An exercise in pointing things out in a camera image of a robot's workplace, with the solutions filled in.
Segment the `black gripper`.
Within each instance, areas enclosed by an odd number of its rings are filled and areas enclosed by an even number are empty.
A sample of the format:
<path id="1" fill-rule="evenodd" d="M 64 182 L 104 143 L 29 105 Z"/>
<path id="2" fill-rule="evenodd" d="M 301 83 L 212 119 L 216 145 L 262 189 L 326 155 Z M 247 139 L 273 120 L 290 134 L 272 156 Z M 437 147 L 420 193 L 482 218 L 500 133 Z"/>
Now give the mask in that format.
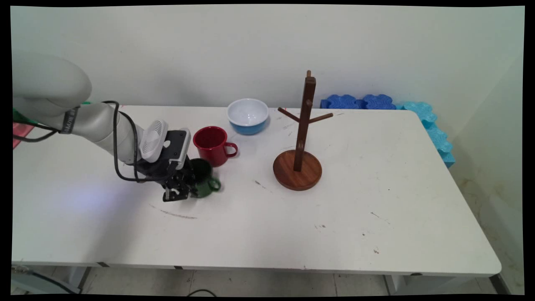
<path id="1" fill-rule="evenodd" d="M 145 179 L 141 182 L 152 181 L 162 185 L 165 190 L 163 202 L 175 202 L 189 198 L 190 187 L 196 187 L 199 183 L 199 168 L 193 167 L 189 157 L 185 164 L 178 168 L 178 162 L 159 160 L 149 163 L 144 159 L 136 162 L 136 170 Z"/>

